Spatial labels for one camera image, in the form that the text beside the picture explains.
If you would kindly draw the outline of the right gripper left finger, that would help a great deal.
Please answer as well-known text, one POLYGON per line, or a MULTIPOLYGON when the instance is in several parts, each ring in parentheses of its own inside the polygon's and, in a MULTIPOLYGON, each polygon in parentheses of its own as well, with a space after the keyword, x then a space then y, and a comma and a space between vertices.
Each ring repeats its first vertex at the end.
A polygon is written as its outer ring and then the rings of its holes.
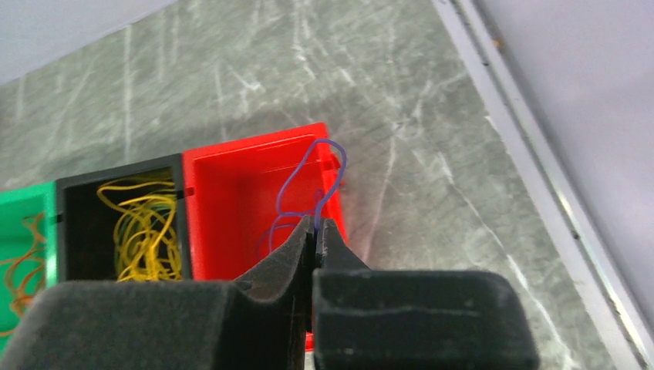
POLYGON ((66 281, 32 302, 3 369, 301 369, 314 226, 233 281, 66 281))

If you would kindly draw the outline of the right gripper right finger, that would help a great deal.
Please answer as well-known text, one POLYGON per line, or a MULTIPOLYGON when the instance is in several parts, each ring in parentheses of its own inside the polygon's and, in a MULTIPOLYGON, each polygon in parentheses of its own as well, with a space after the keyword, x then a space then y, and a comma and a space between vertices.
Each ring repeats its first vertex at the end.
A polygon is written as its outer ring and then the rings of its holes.
POLYGON ((316 249, 316 368, 539 368, 526 314, 505 277, 475 270, 373 270, 327 219, 316 249))

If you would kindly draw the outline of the red plastic bin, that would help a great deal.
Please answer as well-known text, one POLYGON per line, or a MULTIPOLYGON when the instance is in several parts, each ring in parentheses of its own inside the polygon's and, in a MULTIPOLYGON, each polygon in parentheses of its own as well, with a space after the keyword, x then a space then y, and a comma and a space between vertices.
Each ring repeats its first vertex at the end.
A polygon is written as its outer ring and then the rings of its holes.
POLYGON ((303 217, 343 229, 339 188, 348 162, 324 123, 186 150, 194 278, 241 276, 279 248, 303 217))

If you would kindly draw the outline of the green plastic bin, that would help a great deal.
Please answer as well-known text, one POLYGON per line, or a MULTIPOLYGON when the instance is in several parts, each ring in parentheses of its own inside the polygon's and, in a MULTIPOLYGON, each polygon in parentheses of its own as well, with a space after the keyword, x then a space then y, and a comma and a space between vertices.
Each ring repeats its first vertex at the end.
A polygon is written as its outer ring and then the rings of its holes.
POLYGON ((1 193, 1 348, 32 298, 58 281, 56 186, 1 193))

